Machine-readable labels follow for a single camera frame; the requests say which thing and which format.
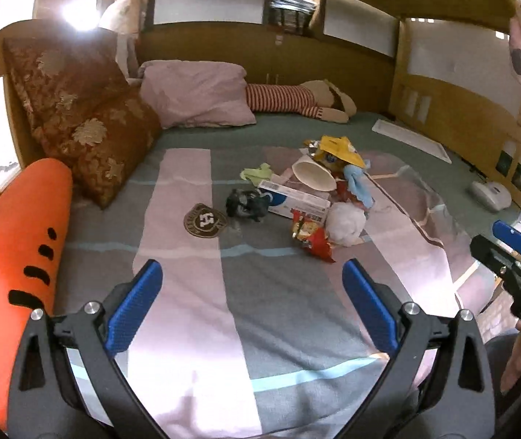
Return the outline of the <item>white tissue ball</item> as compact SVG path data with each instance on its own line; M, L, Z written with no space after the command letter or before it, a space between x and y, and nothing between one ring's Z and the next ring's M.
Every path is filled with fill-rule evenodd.
M351 247L360 243L365 223L365 212L361 208L352 202L336 202L329 209L325 230L332 243Z

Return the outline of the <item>red snack wrapper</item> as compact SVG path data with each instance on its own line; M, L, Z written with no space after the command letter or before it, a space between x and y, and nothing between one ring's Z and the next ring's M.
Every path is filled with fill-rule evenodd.
M292 239L311 256L334 263L333 249L325 229L304 213L293 210Z

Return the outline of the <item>yellow snack bag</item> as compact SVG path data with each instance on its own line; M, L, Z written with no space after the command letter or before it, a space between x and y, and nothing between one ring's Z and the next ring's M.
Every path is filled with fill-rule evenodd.
M347 137L323 136L320 140L306 140L304 146L314 162L331 172L342 172L346 165L367 168L367 163Z

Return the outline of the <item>white blue toothpaste box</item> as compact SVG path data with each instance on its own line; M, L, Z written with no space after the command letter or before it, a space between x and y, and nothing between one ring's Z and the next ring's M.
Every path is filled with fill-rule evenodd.
M293 214L298 212L323 225L331 207L327 199L268 180L262 180L258 190L269 199L269 213L288 219L292 219Z

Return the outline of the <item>green paper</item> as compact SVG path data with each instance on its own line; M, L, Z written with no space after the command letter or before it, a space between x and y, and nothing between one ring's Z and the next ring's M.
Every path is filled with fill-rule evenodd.
M239 174L242 180L249 181L255 187L258 187L262 181L271 179L272 175L273 170L266 162L257 168L243 169Z

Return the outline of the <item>black plastic bag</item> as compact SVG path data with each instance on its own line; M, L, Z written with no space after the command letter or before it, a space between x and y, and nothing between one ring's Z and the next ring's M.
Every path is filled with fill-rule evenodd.
M270 202L271 195L258 189L233 189L226 200L227 215L259 222L268 214Z

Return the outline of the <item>white small appliance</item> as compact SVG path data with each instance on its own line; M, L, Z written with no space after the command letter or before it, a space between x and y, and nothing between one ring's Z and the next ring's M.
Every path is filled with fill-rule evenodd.
M512 204L508 189L495 181L473 181L469 186L471 195L484 207L492 212L502 211Z

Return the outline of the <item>green bed sheet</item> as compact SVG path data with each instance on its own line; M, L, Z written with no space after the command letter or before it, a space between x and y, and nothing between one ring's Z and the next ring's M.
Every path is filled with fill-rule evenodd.
M135 175L157 176L161 156L167 149L239 149L251 153L258 147L298 149L306 139L322 135L347 136L358 152L384 152L395 155L419 173L423 181L443 198L451 216L469 236L491 235L492 224L502 220L521 231L521 210L513 204L493 213L469 194L469 185L479 177L457 155L447 164L432 155L371 131L380 118L377 114L358 113L347 124L331 124L292 114L260 114L257 123L228 128L172 128L163 132Z

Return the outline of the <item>orange carrot plush pillow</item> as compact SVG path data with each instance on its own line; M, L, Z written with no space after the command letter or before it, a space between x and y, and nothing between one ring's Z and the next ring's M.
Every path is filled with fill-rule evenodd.
M29 315L53 310L72 187L63 162L42 159L0 195L0 429L7 427L12 368Z

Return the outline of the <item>white flat board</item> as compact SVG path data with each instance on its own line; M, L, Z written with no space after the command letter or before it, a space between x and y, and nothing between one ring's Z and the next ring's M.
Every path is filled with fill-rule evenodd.
M404 127L378 119L373 124L371 131L431 155L447 164L452 163L442 144Z

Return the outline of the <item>plaid pink grey blanket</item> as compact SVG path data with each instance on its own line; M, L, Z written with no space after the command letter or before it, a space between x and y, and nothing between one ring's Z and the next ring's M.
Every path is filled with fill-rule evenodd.
M150 259L163 287L124 355L136 395L173 438L331 438L385 365L341 284L359 260L426 312L479 312L493 281L443 200L395 155L368 152L375 204L353 246L326 263L288 219L231 219L210 238L185 228L197 205L222 209L246 166L287 169L286 148L166 149L149 155L106 209L76 198L56 309L103 299Z

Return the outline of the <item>striped plush doll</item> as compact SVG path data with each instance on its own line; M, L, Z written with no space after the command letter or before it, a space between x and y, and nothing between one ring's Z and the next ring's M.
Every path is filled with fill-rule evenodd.
M304 117L346 124L355 116L355 102L327 79L299 85L250 83L245 88L252 112L297 113Z

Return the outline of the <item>red floral brocade cushion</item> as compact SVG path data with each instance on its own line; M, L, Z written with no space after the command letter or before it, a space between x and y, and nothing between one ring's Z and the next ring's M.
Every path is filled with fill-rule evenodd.
M162 133L104 36L9 38L4 62L32 138L108 207Z

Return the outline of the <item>pink bed pillow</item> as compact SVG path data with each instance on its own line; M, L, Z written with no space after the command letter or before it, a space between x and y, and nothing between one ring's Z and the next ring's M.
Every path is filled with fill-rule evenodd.
M223 61L149 60L138 70L140 96L163 129L256 123L246 102L246 71Z

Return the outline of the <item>stack of papers on shelf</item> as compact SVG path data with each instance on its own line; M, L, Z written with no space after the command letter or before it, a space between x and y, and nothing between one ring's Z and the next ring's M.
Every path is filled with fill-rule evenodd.
M317 7L315 0L269 0L268 23L286 33L306 35Z

